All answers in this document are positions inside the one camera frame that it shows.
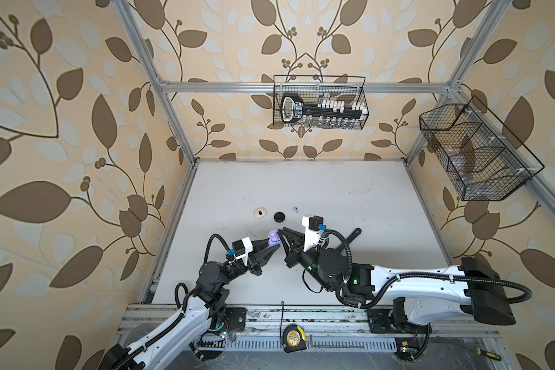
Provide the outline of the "purple round earbud case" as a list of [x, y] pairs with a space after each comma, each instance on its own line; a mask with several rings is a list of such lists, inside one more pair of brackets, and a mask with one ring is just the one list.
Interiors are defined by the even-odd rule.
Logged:
[[268, 246], [274, 247], [278, 246], [282, 243], [280, 236], [279, 236], [279, 229], [273, 229], [268, 234]]

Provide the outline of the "black round earbud case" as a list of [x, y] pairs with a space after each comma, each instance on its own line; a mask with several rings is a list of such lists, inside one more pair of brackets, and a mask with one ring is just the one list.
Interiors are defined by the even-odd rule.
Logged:
[[285, 214], [283, 212], [276, 212], [274, 214], [274, 221], [277, 223], [283, 223], [285, 221]]

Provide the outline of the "white earbud charging case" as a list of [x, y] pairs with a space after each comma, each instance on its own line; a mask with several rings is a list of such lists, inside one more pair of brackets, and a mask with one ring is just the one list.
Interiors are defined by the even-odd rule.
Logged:
[[254, 217], [257, 219], [261, 219], [267, 216], [267, 211], [264, 208], [258, 208], [254, 211]]

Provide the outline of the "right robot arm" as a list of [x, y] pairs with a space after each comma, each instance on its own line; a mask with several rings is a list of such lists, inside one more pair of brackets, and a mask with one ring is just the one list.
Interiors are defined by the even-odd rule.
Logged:
[[392, 301], [395, 325], [427, 326], [467, 315], [487, 325], [514, 325], [512, 305], [533, 296], [530, 288], [501, 279], [472, 257], [462, 258], [459, 265], [425, 271], [355, 263], [351, 243], [361, 233], [356, 228], [343, 237], [320, 225], [316, 231], [303, 233], [275, 229], [269, 240], [284, 248], [289, 268], [301, 266], [320, 291], [334, 293], [341, 305], [370, 310], [383, 300]]

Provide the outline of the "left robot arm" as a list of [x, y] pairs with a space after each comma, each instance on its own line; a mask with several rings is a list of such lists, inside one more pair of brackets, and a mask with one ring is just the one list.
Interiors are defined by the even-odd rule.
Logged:
[[184, 283], [174, 290], [177, 311], [143, 338], [127, 347], [114, 345], [101, 360], [99, 369], [165, 369], [186, 348], [208, 331], [223, 328], [226, 319], [226, 286], [247, 273], [259, 276], [280, 248], [276, 229], [262, 240], [248, 237], [231, 246], [219, 234], [212, 234], [193, 289]]

